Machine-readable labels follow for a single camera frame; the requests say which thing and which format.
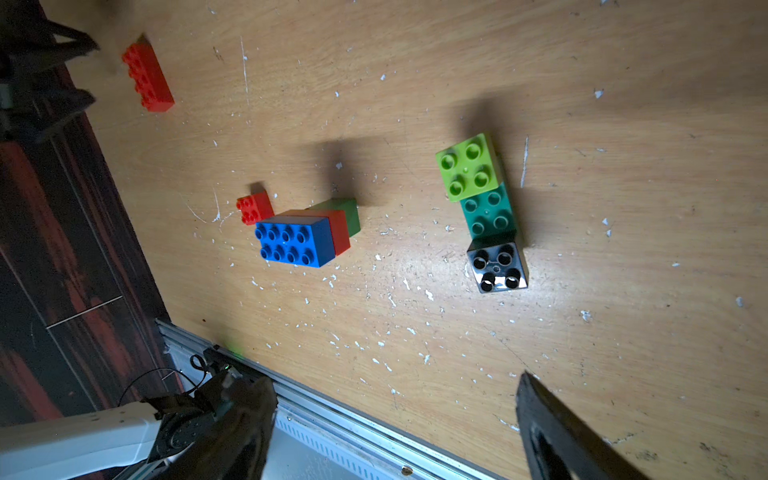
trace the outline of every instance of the stacked lego bricks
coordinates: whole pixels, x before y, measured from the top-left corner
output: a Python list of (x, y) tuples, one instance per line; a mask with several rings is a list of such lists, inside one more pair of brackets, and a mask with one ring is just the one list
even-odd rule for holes
[(267, 261), (321, 267), (349, 249), (360, 231), (357, 201), (332, 198), (305, 210), (275, 215), (266, 192), (237, 199), (243, 223), (256, 225), (261, 257)]
[(459, 202), (472, 242), (467, 249), (481, 293), (525, 288), (518, 229), (491, 139), (479, 134), (437, 153), (445, 191)]

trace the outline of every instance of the lego brick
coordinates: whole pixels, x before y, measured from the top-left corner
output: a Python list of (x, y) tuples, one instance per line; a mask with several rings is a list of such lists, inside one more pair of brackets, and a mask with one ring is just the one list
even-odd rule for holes
[(349, 249), (349, 230), (346, 226), (344, 210), (288, 210), (282, 212), (280, 217), (325, 217), (331, 225), (331, 237), (333, 238), (333, 250), (338, 257)]
[(515, 243), (516, 232), (475, 238), (467, 249), (480, 293), (528, 287), (524, 261)]
[(174, 97), (170, 94), (152, 45), (134, 43), (123, 54), (123, 62), (128, 65), (128, 76), (136, 82), (136, 92), (141, 95), (143, 107), (162, 112), (174, 106)]
[(325, 217), (272, 217), (256, 224), (265, 260), (321, 267), (336, 255)]
[(238, 198), (235, 206), (242, 212), (243, 216), (240, 219), (246, 225), (255, 225), (256, 222), (275, 216), (270, 196), (266, 191)]
[(472, 238), (515, 230), (515, 215), (503, 183), (489, 192), (465, 198), (462, 210)]
[(493, 144), (485, 134), (438, 152), (445, 191), (451, 202), (498, 188), (498, 163)]
[(307, 210), (344, 210), (346, 215), (346, 229), (352, 237), (360, 231), (360, 217), (357, 214), (357, 200), (354, 198), (332, 198), (317, 205), (312, 205)]

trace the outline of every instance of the dark wooden floor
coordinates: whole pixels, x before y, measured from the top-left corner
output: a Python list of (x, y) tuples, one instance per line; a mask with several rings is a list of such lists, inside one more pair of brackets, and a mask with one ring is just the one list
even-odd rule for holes
[[(71, 87), (65, 69), (40, 82)], [(162, 299), (84, 115), (44, 144), (0, 144), (0, 255), (0, 425), (115, 407), (172, 366)], [(155, 372), (124, 402), (179, 389)]]

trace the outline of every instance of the teal lego brick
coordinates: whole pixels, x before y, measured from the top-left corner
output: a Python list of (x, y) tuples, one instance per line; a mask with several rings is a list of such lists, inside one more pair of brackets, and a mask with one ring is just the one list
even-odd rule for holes
[(502, 183), (489, 192), (462, 200), (464, 218), (472, 238), (516, 230), (515, 215)]

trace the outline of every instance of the black cable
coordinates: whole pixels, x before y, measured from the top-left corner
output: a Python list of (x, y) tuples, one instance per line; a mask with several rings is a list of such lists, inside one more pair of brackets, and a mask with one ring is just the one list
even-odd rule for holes
[[(134, 383), (136, 383), (141, 377), (149, 375), (152, 372), (157, 372), (158, 370), (172, 370), (172, 371), (178, 373), (179, 375), (183, 376), (185, 379), (187, 379), (187, 381), (189, 383), (194, 385), (194, 382), (192, 380), (190, 380), (190, 378), (188, 376), (184, 375), (180, 370), (172, 369), (171, 367), (166, 367), (166, 366), (159, 366), (156, 369), (147, 370), (146, 372), (144, 372), (141, 375), (139, 375), (138, 377), (136, 377), (133, 382), (129, 383), (128, 386), (125, 387), (125, 390), (123, 390), (123, 394), (120, 395), (120, 399), (118, 400), (118, 405), (117, 406), (119, 407), (120, 404), (123, 402), (123, 397), (125, 397), (125, 394), (128, 393), (128, 390), (134, 385)], [(197, 388), (197, 386), (195, 386), (192, 390), (190, 390), (190, 392), (194, 391), (196, 388)]]
[(149, 375), (152, 372), (157, 372), (158, 370), (171, 370), (183, 376), (192, 385), (192, 388), (182, 393), (182, 395), (191, 394), (192, 392), (197, 390), (199, 386), (203, 385), (203, 382), (205, 382), (205, 376), (208, 374), (208, 365), (206, 364), (205, 359), (197, 354), (192, 355), (190, 357), (190, 365), (192, 365), (192, 368), (194, 368), (195, 370), (200, 370), (201, 372), (203, 372), (203, 378), (200, 379), (200, 383), (198, 383), (197, 385), (195, 385), (194, 382), (188, 376), (184, 375), (180, 370), (172, 369), (171, 367), (160, 366), (160, 367), (157, 367), (156, 369), (147, 370), (146, 372), (136, 377), (133, 382), (129, 383), (128, 386), (125, 387), (125, 390), (123, 390), (122, 395), (120, 395), (120, 399), (118, 400), (117, 406), (119, 407), (120, 404), (123, 402), (123, 397), (125, 397), (125, 394), (128, 393), (128, 390), (133, 386), (134, 383), (136, 383), (141, 377)]

